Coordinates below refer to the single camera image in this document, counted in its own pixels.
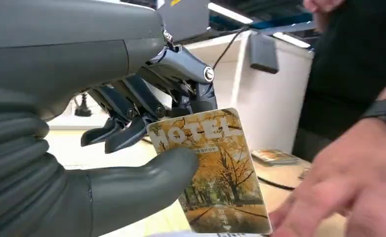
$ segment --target black watch strap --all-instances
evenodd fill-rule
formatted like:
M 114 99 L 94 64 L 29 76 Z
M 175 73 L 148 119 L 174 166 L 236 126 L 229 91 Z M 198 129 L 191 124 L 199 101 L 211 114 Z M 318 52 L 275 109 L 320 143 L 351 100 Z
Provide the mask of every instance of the black watch strap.
M 386 99 L 375 101 L 373 105 L 363 114 L 363 118 L 377 118 L 386 116 Z

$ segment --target human finger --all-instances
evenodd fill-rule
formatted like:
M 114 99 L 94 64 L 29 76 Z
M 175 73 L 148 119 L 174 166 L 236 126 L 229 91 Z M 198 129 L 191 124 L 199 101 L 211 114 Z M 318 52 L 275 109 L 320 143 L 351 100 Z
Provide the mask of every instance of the human finger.
M 319 223 L 345 205 L 354 195 L 354 186 L 344 177 L 316 184 L 297 194 L 281 226 L 273 237 L 311 237 Z
M 328 14 L 323 12 L 316 12 L 313 14 L 313 17 L 315 20 L 316 29 L 320 32 L 325 31 L 329 22 Z
M 354 200 L 351 200 L 346 205 L 344 205 L 341 209 L 337 210 L 336 213 L 343 217 L 347 217 L 351 214 L 351 209 L 353 205 L 354 205 Z
M 315 3 L 314 0 L 304 0 L 303 6 L 310 12 L 316 12 L 318 10 L 318 5 Z
M 331 12 L 340 6 L 344 0 L 314 0 L 314 4 L 316 4 L 318 10 L 323 12 Z
M 306 175 L 302 183 L 296 187 L 296 189 L 288 196 L 288 198 L 273 212 L 270 213 L 270 222 L 273 228 L 280 226 L 287 216 L 290 208 L 296 199 L 296 193 L 305 193 L 310 187 L 318 182 L 318 175 L 314 172 L 314 169 L 310 170 Z
M 291 193 L 288 198 L 280 205 L 280 207 L 269 214 L 270 222 L 274 229 L 276 229 L 277 226 L 282 223 L 294 201 L 294 194 Z
M 386 197 L 366 191 L 356 201 L 346 229 L 347 237 L 386 237 Z

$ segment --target gray robotic arm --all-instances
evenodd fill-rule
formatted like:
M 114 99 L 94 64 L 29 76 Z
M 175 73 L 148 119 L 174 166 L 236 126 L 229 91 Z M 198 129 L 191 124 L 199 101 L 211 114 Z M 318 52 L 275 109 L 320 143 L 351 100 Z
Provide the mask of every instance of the gray robotic arm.
M 131 122 L 131 130 L 163 116 L 162 110 L 151 113 L 153 97 L 146 101 L 139 81 L 172 94 L 183 113 L 214 105 L 210 81 L 197 82 L 180 61 L 162 57 L 177 52 L 163 32 L 154 10 L 131 4 L 0 0 L 0 237 L 96 237 L 163 209 L 182 193 L 198 167 L 189 150 L 165 152 L 142 167 L 64 170 L 44 140 L 46 121 L 81 91 L 104 102 L 113 115 L 109 127 L 114 120 L 122 127 Z M 182 100 L 187 97 L 198 103 Z M 136 110 L 128 120 L 122 101 Z M 107 137 L 101 132 L 97 142 Z M 111 152 L 126 146 L 111 141 Z

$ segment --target wooden table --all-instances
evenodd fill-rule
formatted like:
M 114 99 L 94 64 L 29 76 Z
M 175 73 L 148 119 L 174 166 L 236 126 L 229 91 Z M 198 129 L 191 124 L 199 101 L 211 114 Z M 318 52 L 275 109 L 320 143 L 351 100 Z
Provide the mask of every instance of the wooden table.
M 305 167 L 310 167 L 310 163 L 301 160 L 298 165 L 267 167 L 262 165 L 257 160 L 254 160 L 254 167 L 259 177 L 276 184 L 281 184 L 289 187 L 299 185 L 299 175 Z M 265 183 L 260 183 L 263 193 L 264 202 L 266 203 L 269 212 L 274 211 L 290 194 L 285 191 Z M 345 230 L 345 218 L 335 214 L 332 217 L 323 221 L 315 236 L 317 237 L 343 237 Z

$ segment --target robotic thumb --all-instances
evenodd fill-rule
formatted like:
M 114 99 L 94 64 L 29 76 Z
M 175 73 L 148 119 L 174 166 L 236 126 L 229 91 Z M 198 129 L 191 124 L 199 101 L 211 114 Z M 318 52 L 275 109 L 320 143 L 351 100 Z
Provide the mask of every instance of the robotic thumb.
M 198 166 L 193 151 L 177 148 L 141 167 L 89 170 L 92 236 L 117 230 L 171 205 Z

